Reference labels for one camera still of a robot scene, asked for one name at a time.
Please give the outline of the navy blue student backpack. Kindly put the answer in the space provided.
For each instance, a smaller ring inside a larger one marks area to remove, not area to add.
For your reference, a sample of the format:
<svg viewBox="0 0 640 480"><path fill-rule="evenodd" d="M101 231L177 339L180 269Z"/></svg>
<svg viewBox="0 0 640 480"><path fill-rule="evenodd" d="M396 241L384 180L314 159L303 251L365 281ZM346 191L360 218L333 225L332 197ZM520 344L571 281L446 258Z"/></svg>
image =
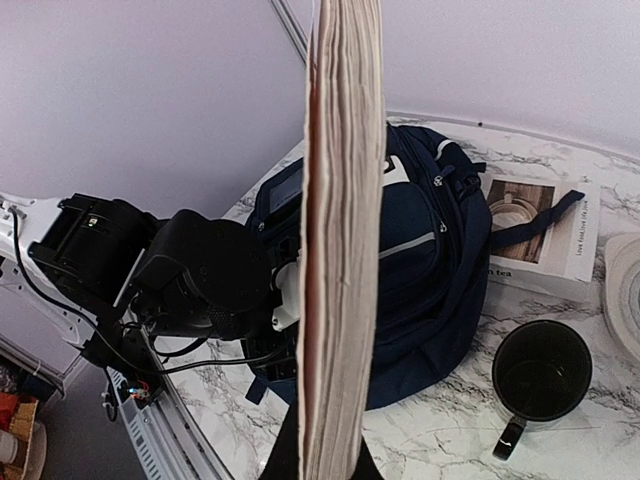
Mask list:
<svg viewBox="0 0 640 480"><path fill-rule="evenodd" d="M444 135L389 126L380 221L377 324L367 406L378 409L446 378L468 353L490 251L545 232L583 193L524 224L494 230L485 167Z"/></svg>

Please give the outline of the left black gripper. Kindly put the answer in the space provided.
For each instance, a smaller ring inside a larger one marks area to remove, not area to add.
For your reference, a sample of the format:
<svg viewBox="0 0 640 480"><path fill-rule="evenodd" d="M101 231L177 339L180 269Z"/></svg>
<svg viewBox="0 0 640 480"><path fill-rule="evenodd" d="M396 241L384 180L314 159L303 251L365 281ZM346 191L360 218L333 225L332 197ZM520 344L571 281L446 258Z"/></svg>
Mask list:
<svg viewBox="0 0 640 480"><path fill-rule="evenodd" d="M296 340L286 335L240 341L252 372L270 382L291 380L297 374Z"/></svg>

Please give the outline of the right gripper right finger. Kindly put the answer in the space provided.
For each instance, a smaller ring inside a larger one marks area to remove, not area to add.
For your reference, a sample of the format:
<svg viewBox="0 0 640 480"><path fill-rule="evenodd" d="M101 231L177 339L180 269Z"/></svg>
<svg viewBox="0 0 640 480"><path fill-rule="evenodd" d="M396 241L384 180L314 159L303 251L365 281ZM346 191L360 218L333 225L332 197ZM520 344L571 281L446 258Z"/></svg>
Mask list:
<svg viewBox="0 0 640 480"><path fill-rule="evenodd" d="M376 467L364 439L361 440L360 452L352 480L383 480L383 476Z"/></svg>

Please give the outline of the orange treehouse book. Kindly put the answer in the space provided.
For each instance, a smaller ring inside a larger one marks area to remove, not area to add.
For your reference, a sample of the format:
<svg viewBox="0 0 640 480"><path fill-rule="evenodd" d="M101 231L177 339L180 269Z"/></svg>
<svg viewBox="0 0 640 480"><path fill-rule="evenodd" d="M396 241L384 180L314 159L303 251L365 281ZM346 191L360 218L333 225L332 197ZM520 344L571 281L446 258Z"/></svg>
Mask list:
<svg viewBox="0 0 640 480"><path fill-rule="evenodd" d="M381 16L377 1L313 9L297 346L303 479L348 479L361 453L386 152Z"/></svg>

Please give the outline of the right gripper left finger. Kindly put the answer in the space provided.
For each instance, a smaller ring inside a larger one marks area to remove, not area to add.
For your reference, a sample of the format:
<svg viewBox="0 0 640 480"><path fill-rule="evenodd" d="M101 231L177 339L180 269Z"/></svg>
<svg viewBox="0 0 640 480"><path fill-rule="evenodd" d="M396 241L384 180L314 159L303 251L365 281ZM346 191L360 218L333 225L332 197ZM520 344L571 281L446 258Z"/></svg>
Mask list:
<svg viewBox="0 0 640 480"><path fill-rule="evenodd" d="M298 405L291 404L260 480L299 479L299 420Z"/></svg>

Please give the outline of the white afternoon tea book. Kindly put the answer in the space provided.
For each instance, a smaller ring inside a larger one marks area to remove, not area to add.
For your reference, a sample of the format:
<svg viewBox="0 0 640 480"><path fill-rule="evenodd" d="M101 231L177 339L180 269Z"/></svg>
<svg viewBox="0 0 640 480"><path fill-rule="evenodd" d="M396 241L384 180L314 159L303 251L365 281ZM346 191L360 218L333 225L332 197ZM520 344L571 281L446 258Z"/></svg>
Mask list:
<svg viewBox="0 0 640 480"><path fill-rule="evenodd" d="M484 173L492 217L489 279L580 302L592 293L600 218L596 183Z"/></svg>

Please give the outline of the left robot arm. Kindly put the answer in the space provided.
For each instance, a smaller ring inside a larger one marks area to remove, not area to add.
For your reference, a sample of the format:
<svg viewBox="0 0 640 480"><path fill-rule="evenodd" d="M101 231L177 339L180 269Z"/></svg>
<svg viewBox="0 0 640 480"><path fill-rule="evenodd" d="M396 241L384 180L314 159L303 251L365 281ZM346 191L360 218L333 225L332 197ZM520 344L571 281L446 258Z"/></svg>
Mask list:
<svg viewBox="0 0 640 480"><path fill-rule="evenodd" d="M161 337L236 341L265 382L296 375L293 220L276 228L210 220L188 209L159 219L126 201L75 194L1 199L5 286L31 295L63 339L99 367L156 383Z"/></svg>

